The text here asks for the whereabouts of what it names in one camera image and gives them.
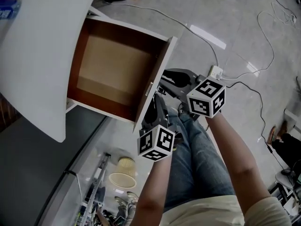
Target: beige shirt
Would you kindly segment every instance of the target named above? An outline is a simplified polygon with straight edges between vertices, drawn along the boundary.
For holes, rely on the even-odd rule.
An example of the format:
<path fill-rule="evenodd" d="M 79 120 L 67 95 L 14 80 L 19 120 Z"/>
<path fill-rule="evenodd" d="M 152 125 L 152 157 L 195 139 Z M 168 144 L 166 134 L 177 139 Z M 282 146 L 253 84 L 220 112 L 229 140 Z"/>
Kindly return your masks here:
<path fill-rule="evenodd" d="M 233 195 L 198 199 L 163 214 L 161 226 L 291 226 L 288 214 L 275 197 L 265 198 L 242 214 Z"/>

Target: white power outlet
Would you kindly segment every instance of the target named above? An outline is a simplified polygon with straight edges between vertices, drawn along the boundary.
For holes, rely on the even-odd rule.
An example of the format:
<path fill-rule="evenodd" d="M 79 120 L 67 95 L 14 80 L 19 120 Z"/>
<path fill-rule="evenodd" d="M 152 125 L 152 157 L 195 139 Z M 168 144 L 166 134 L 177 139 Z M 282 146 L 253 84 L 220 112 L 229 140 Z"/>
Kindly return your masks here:
<path fill-rule="evenodd" d="M 223 72 L 223 70 L 220 67 L 213 65 L 209 72 L 209 76 L 211 76 L 212 78 L 215 78 L 216 80 L 220 80 L 220 78 L 222 76 L 222 72 Z"/>

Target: blue jeans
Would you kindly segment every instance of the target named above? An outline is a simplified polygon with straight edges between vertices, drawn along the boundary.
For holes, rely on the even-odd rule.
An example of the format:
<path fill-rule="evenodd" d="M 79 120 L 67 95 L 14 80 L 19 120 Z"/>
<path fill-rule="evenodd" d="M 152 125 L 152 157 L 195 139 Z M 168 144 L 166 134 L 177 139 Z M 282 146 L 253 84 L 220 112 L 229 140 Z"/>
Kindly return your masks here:
<path fill-rule="evenodd" d="M 187 114 L 168 109 L 169 122 L 181 128 L 184 142 L 173 152 L 164 212 L 183 203 L 235 195 L 225 164 L 210 137 Z"/>

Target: tiled floor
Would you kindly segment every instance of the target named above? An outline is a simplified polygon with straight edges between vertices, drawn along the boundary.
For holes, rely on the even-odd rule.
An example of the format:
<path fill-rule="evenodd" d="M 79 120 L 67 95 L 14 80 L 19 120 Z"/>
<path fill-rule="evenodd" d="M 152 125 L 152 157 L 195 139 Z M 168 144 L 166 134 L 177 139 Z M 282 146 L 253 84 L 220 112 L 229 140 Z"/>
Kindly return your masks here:
<path fill-rule="evenodd" d="M 266 121 L 264 136 L 267 137 L 273 125 L 280 125 L 285 108 L 300 108 L 296 90 L 295 77 L 301 72 L 301 6 L 295 0 L 279 0 L 290 8 L 297 16 L 296 28 L 285 25 L 270 15 L 262 13 L 259 17 L 262 29 L 270 39 L 275 52 L 275 60 L 268 71 L 260 72 L 259 76 L 246 75 L 243 81 L 262 94 L 264 108 L 262 115 Z M 265 40 L 257 16 L 261 11 L 274 14 L 271 2 L 275 0 L 128 0 L 139 6 L 156 8 L 164 13 L 187 23 L 195 25 L 227 44 L 225 50 L 213 45 L 219 58 L 224 76 L 235 78 L 249 72 L 248 62 L 257 69 L 266 68 L 273 58 L 269 43 Z M 167 37 L 179 38 L 167 67 L 186 68 L 196 74 L 208 75 L 211 65 L 215 64 L 210 47 L 200 38 L 176 22 L 149 10 L 126 6 L 101 5 L 94 6 L 111 18 L 128 22 Z M 276 12 L 283 19 L 283 13 L 276 6 Z M 167 104 L 176 106 L 177 101 L 166 99 Z M 240 134 L 254 154 L 261 176 L 270 186 L 274 175 L 281 167 L 267 150 L 261 137 L 263 121 L 260 118 L 260 98 L 241 84 L 227 91 L 227 103 L 223 115 Z M 119 156 L 131 156 L 137 165 L 137 186 L 133 189 L 140 193 L 151 169 L 152 163 L 136 156 L 136 139 L 132 134 L 132 126 L 125 122 L 111 120 L 102 142 L 115 155 L 115 163 Z M 113 197 L 121 195 L 107 182 L 106 206 L 116 210 Z"/>

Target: white basket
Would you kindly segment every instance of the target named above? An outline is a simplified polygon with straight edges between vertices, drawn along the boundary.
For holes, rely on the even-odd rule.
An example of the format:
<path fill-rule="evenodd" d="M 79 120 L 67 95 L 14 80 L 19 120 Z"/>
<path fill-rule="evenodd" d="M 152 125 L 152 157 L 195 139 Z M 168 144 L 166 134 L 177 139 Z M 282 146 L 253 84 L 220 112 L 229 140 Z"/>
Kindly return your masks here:
<path fill-rule="evenodd" d="M 109 180 L 118 187 L 130 189 L 136 187 L 136 163 L 128 157 L 120 158 L 115 172 L 109 175 Z"/>

